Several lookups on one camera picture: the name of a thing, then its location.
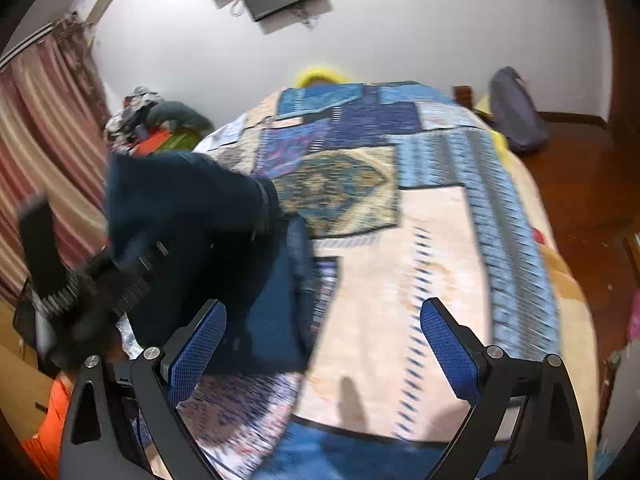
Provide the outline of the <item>blue denim jacket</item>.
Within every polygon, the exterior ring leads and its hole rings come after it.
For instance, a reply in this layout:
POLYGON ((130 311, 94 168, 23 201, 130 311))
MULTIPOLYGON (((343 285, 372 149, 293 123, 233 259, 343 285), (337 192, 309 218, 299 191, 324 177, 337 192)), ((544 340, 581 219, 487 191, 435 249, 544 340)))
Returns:
POLYGON ((212 373, 306 370, 317 337, 310 232, 271 180, 198 153, 114 154, 105 212, 118 266, 151 270, 127 312, 140 346, 161 346, 215 300, 227 325, 212 373))

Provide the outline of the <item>orange clothing of person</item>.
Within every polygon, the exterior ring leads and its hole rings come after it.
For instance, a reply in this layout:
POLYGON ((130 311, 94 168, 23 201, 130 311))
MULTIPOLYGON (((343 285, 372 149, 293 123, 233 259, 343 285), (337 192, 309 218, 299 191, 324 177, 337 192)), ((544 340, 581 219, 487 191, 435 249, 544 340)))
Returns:
POLYGON ((64 373, 55 378, 48 403, 48 411, 38 431, 21 446, 32 463, 46 479, 56 480, 60 466, 61 443, 73 383, 64 373))

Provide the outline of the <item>pink object on floor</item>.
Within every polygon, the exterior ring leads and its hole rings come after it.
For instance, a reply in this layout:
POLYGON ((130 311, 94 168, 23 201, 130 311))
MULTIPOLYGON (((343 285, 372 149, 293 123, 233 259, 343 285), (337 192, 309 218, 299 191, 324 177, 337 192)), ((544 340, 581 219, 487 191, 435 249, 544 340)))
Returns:
POLYGON ((628 341, 640 338, 640 289, 637 289, 632 296, 626 336, 628 341))

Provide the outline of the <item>patchwork patterned bedspread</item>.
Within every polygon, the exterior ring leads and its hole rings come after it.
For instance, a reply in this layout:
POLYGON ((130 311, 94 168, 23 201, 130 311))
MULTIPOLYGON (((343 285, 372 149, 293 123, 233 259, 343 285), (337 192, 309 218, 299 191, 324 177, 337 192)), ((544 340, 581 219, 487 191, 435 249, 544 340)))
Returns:
POLYGON ((177 290, 120 322, 155 346, 198 286, 227 308, 178 412, 225 479, 416 479, 468 412, 420 327, 440 298, 514 358, 560 346, 548 272, 489 130, 422 84, 288 89, 213 135, 209 150, 134 160, 151 200, 210 203, 213 174, 269 178, 304 220, 311 270, 281 257, 255 300, 253 257, 217 247, 177 290))

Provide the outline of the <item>striped maroon curtain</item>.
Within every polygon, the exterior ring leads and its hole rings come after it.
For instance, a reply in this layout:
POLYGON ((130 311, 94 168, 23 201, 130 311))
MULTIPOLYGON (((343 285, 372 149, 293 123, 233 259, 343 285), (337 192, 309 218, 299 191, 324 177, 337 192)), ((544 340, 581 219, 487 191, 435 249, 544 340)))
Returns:
POLYGON ((85 27, 70 14, 1 70, 1 299, 27 278, 17 211, 49 195, 62 259, 80 263, 106 239, 103 212, 110 117, 85 27))

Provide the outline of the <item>clutter pile with orange box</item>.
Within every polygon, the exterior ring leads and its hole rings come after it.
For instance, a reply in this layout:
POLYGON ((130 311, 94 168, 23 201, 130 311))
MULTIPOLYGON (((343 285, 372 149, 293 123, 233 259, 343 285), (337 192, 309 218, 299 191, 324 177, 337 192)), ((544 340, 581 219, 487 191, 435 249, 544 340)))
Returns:
POLYGON ((106 123, 104 141, 113 152, 147 155, 191 151, 214 124, 181 101, 171 101, 146 87, 136 87, 106 123))

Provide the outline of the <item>purple grey backpack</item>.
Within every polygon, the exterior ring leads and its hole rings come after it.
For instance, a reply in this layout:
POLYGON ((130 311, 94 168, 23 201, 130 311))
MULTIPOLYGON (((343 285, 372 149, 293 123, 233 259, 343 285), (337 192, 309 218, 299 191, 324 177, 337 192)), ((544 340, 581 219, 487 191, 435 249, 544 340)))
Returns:
POLYGON ((506 137, 512 152, 536 151, 548 141, 547 125, 513 67, 500 68, 492 76, 489 107, 496 129, 506 137))

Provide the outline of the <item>brown wooden door frame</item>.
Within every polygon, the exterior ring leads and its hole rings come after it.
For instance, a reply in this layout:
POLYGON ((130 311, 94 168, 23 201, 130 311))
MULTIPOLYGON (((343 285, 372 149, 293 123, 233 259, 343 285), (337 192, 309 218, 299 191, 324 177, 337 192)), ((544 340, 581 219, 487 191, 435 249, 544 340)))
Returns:
POLYGON ((639 0, 605 0, 612 40, 610 124, 620 138, 639 140, 639 0))

